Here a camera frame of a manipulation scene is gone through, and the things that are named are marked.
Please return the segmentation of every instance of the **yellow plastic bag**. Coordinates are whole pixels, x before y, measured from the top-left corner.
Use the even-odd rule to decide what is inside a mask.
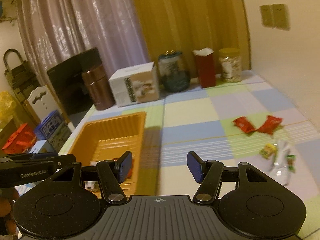
[[[8,91],[0,92],[0,121],[8,123],[12,118],[15,124],[22,124],[16,114],[17,102]]]

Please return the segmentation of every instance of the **white chair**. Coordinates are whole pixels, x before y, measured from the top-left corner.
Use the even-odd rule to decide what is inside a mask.
[[[64,114],[61,107],[59,107],[47,85],[37,87],[33,90],[27,101],[41,121],[54,110],[58,110],[61,115],[65,115],[64,117],[66,119],[66,114]],[[68,122],[68,127],[73,132],[75,130],[73,123],[69,120],[66,121]]]

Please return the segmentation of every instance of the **switch plate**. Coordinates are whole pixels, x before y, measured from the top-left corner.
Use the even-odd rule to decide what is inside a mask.
[[[274,28],[274,22],[272,17],[272,5],[261,5],[260,6],[262,24],[265,27]]]
[[[272,5],[274,26],[281,30],[290,30],[288,8],[285,4]]]

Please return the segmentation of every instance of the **curtain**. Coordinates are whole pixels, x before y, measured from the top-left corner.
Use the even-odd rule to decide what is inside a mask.
[[[149,62],[132,0],[17,0],[28,61],[41,84],[47,70],[97,47],[107,76]]]
[[[234,2],[242,0],[134,0],[151,59],[166,52],[181,50],[191,76],[196,76],[194,49],[212,48],[219,68],[218,50],[240,48],[244,69],[249,68],[248,35],[238,39],[238,32],[247,32],[245,15],[237,17]]]

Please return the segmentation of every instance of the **plaid tablecloth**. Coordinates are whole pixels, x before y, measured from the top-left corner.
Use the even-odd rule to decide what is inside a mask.
[[[221,161],[225,166],[249,162],[267,173],[271,163],[259,151],[266,143],[280,138],[291,143],[292,154],[297,156],[296,172],[287,188],[307,207],[300,237],[320,239],[320,134],[286,96],[262,78],[252,71],[243,71],[243,81],[239,83],[218,82],[214,88],[201,89],[194,81],[187,91],[166,94],[155,102],[113,106],[105,111],[97,111],[93,106],[60,154],[68,152],[86,122],[139,111],[147,112],[147,119],[138,194],[192,197],[199,185],[187,168],[189,151],[204,160]],[[259,132],[247,136],[232,123],[237,117],[247,116],[258,128],[268,114],[284,119],[273,137]],[[19,191],[22,194],[32,186],[21,186]],[[220,196],[234,188],[233,182],[223,183]]]

